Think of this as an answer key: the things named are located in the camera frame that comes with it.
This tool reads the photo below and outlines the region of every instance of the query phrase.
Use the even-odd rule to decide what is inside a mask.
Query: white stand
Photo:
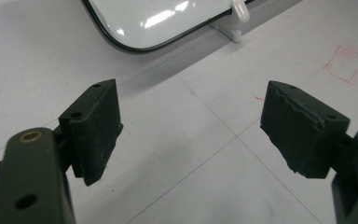
[[[246,7],[244,0],[231,1],[232,14],[223,17],[218,21],[211,23],[211,26],[219,30],[222,34],[226,35],[236,43],[241,42],[242,32],[238,28],[240,24],[246,23],[249,18],[249,10]]]

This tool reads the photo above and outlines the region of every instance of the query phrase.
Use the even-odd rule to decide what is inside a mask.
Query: white plastic clip
[[[244,0],[231,1],[232,14],[224,18],[212,22],[211,26],[219,30],[222,34],[226,35],[236,43],[241,42],[242,32],[238,28],[240,24],[246,23],[249,18],[249,10],[246,7]]]

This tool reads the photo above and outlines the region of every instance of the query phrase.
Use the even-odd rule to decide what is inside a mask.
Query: round hole
[[[22,143],[29,143],[29,142],[36,141],[41,136],[42,136],[42,132],[39,132],[39,131],[37,131],[37,132],[28,132],[28,133],[23,134],[20,137],[20,141]]]
[[[79,112],[75,112],[75,113],[73,113],[73,114],[71,114],[71,118],[79,118],[81,116],[81,113],[79,113]]]
[[[29,208],[30,206],[32,206],[35,202],[37,201],[37,197],[34,194],[28,194],[22,198],[20,198],[17,202],[16,202],[16,208],[19,210],[23,210],[26,208]]]
[[[327,117],[328,117],[329,119],[336,119],[336,118],[337,118],[337,116],[335,116],[335,115],[327,115]]]

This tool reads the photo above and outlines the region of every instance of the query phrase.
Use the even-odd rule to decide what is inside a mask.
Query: brass screw
[[[28,132],[28,133],[23,134],[20,137],[20,141],[22,143],[34,142],[34,141],[38,140],[42,135],[43,135],[42,132],[39,132],[39,131]]]

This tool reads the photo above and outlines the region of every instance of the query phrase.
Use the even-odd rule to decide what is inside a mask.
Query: tiled surface
[[[0,148],[53,129],[89,85],[116,78],[125,129],[103,178],[86,188],[68,172],[78,223],[335,223],[334,172],[293,174],[259,118],[274,79],[347,115],[356,133],[358,1],[304,0],[242,40],[204,27],[130,55],[101,39],[79,1],[1,1]]]

